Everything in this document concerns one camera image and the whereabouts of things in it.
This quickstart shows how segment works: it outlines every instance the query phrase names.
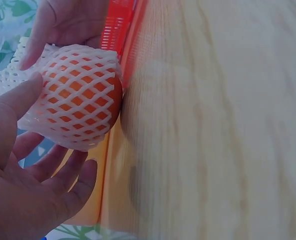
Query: wood grain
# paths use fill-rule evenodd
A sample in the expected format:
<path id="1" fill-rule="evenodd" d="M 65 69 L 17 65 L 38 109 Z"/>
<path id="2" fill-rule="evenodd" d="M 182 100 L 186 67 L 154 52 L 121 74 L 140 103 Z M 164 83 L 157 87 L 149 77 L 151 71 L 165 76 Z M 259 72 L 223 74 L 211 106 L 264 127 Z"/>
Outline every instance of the wood grain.
<path id="1" fill-rule="evenodd" d="M 102 223 L 149 240 L 296 240 L 296 0 L 139 2 Z"/>

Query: orange fruit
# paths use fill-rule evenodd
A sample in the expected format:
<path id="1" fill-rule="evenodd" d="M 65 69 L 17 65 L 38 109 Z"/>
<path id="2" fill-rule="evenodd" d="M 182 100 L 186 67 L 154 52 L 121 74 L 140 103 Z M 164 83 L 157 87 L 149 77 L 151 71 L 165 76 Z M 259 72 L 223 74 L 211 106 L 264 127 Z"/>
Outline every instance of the orange fruit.
<path id="1" fill-rule="evenodd" d="M 68 148 L 75 143 L 75 149 L 85 151 L 115 124 L 123 89 L 117 59 L 107 57 L 110 51 L 107 56 L 98 49 L 79 51 L 63 50 L 42 69 L 40 103 L 50 129 L 57 132 L 45 131 L 49 136 L 44 136 Z"/>

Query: palm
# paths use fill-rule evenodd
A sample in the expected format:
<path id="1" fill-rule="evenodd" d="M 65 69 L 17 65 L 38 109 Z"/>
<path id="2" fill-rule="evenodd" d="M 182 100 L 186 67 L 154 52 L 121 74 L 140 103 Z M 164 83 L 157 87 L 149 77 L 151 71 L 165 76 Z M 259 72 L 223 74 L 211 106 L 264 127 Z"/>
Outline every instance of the palm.
<path id="1" fill-rule="evenodd" d="M 20 135 L 6 166 L 0 169 L 0 188 L 3 189 L 0 191 L 0 213 L 6 211 L 8 216 L 12 216 L 11 224 L 7 224 L 8 216 L 0 217 L 0 229 L 3 229 L 0 239 L 19 239 L 22 235 L 30 238 L 45 235 L 53 226 L 75 215 L 84 204 L 80 202 L 79 207 L 71 208 L 66 201 L 71 201 L 72 194 L 70 199 L 66 200 L 64 194 L 77 178 L 87 157 L 86 152 L 74 151 L 66 165 L 53 177 L 51 176 L 67 153 L 66 148 L 58 145 L 36 164 L 25 169 L 18 165 L 18 161 L 26 157 L 41 140 L 42 137 L 35 133 L 27 132 Z M 91 161 L 87 163 L 88 168 L 93 169 L 91 164 Z M 35 229 L 28 236 L 26 228 L 40 224 L 43 227 Z"/>
<path id="2" fill-rule="evenodd" d="M 48 43 L 58 45 L 87 44 L 98 48 L 104 27 L 108 0 L 80 0 L 68 14 L 55 12 L 56 25 L 49 33 Z"/>
<path id="3" fill-rule="evenodd" d="M 46 43 L 99 48 L 108 5 L 109 0 L 41 0 L 20 69 L 31 67 Z"/>

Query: foam fruit sleeve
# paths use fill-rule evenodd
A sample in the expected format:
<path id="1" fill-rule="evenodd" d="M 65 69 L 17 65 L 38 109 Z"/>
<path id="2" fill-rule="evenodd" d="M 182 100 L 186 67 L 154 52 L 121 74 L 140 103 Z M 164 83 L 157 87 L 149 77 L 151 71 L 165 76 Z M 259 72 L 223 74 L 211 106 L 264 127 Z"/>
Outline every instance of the foam fruit sleeve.
<path id="1" fill-rule="evenodd" d="M 0 95 L 29 79 L 43 76 L 40 97 L 18 121 L 18 128 L 38 133 L 68 149 L 86 152 L 115 124 L 122 102 L 117 52 L 84 45 L 47 44 L 38 61 L 18 70 L 27 38 L 20 39 L 9 65 L 0 71 Z"/>

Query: finger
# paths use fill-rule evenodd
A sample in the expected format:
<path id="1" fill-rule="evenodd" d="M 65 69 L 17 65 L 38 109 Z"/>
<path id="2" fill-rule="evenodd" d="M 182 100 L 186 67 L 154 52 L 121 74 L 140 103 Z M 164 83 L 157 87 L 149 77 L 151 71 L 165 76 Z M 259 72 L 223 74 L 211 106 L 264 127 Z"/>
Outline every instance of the finger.
<path id="1" fill-rule="evenodd" d="M 0 96 L 0 169 L 7 164 L 17 136 L 17 120 L 37 100 L 42 89 L 41 75 L 35 75 Z"/>
<path id="2" fill-rule="evenodd" d="M 0 108 L 4 109 L 5 119 L 14 114 L 19 120 L 36 102 L 42 90 L 42 76 L 36 72 L 30 80 L 0 96 Z"/>
<path id="3" fill-rule="evenodd" d="M 75 216 L 89 200 L 97 179 L 98 164 L 88 160 L 83 165 L 78 181 L 71 191 L 62 196 L 62 208 L 59 212 L 63 219 Z"/>
<path id="4" fill-rule="evenodd" d="M 41 56 L 56 16 L 48 1 L 42 0 L 37 9 L 35 22 L 26 45 L 26 53 L 20 62 L 20 70 L 26 70 L 36 63 Z"/>
<path id="5" fill-rule="evenodd" d="M 88 156 L 87 152 L 73 151 L 66 164 L 55 176 L 45 180 L 42 184 L 60 195 L 66 193 L 78 177 L 78 174 Z"/>
<path id="6" fill-rule="evenodd" d="M 41 183 L 53 175 L 64 156 L 66 156 L 67 151 L 67 148 L 55 145 L 38 162 L 25 168 L 25 170 Z"/>
<path id="7" fill-rule="evenodd" d="M 28 156 L 42 142 L 43 139 L 43 136 L 27 131 L 17 136 L 12 152 L 16 159 L 20 161 Z"/>

